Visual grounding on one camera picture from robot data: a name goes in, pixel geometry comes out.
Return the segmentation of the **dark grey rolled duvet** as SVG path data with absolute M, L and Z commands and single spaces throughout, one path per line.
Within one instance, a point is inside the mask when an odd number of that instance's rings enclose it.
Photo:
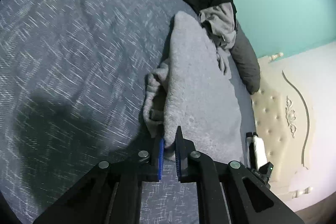
M 246 86 L 249 94 L 255 94 L 260 89 L 260 66 L 248 38 L 245 36 L 238 20 L 236 21 L 236 40 L 230 50 L 218 49 L 219 67 L 223 73 L 226 73 L 226 62 L 224 61 L 224 52 L 229 52 L 232 56 L 239 76 Z

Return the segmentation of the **cream tufted headboard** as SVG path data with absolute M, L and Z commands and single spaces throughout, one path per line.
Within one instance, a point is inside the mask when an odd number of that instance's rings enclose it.
M 258 136 L 274 169 L 271 191 L 292 210 L 335 192 L 335 43 L 259 59 L 252 99 Z

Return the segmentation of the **grey knit sweater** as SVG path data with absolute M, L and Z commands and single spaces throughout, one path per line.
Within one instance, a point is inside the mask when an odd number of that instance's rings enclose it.
M 151 137 L 163 126 L 164 156 L 175 159 L 175 133 L 216 161 L 243 159 L 242 115 L 234 86 L 220 70 L 221 56 L 199 22 L 174 17 L 169 57 L 147 76 L 143 119 Z

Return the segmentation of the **blue patterned bed sheet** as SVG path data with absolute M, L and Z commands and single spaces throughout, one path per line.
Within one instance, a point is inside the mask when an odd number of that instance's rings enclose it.
M 1 195 L 32 223 L 100 160 L 149 135 L 147 75 L 183 0 L 1 0 Z

